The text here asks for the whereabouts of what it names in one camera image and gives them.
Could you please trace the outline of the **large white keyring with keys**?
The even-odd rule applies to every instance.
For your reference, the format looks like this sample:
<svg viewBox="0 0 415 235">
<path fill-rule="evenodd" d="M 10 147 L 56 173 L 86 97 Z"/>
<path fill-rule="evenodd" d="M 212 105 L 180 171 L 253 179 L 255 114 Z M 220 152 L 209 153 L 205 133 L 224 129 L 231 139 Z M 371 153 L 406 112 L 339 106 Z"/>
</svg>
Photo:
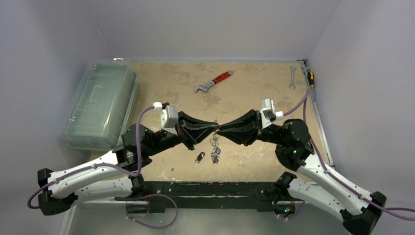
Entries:
<svg viewBox="0 0 415 235">
<path fill-rule="evenodd" d="M 219 148 L 219 135 L 217 134 L 217 130 L 213 131 L 212 137 L 209 140 L 209 143 L 212 147 L 211 151 L 211 160 L 214 165 L 217 165 L 220 159 L 221 149 Z"/>
</svg>

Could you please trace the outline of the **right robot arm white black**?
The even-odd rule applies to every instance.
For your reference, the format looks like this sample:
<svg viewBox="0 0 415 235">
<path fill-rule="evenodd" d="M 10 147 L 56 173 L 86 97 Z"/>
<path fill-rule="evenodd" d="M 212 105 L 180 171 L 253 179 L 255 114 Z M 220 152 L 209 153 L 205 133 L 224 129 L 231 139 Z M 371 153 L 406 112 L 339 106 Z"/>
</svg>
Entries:
<svg viewBox="0 0 415 235">
<path fill-rule="evenodd" d="M 371 234 L 379 221 L 380 209 L 386 203 L 385 195 L 357 186 L 321 160 L 302 119 L 289 119 L 282 125 L 275 125 L 260 111 L 250 110 L 221 125 L 217 134 L 244 146 L 255 141 L 274 143 L 277 159 L 285 168 L 315 182 L 312 185 L 284 172 L 275 185 L 278 198 L 290 196 L 308 202 L 340 220 L 353 235 Z"/>
</svg>

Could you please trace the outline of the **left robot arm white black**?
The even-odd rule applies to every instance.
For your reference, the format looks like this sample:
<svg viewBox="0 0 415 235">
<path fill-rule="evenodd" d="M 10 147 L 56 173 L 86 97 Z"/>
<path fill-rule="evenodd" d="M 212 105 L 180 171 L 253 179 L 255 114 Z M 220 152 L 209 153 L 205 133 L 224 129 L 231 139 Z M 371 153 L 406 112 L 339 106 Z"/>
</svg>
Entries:
<svg viewBox="0 0 415 235">
<path fill-rule="evenodd" d="M 130 127 L 122 136 L 122 145 L 79 166 L 38 171 L 37 208 L 43 215 L 56 215 L 85 201 L 115 197 L 140 200 L 149 195 L 143 167 L 151 157 L 179 144 L 194 150 L 219 124 L 192 118 L 184 112 L 176 117 L 161 117 L 162 128 L 154 132 L 142 124 Z"/>
</svg>

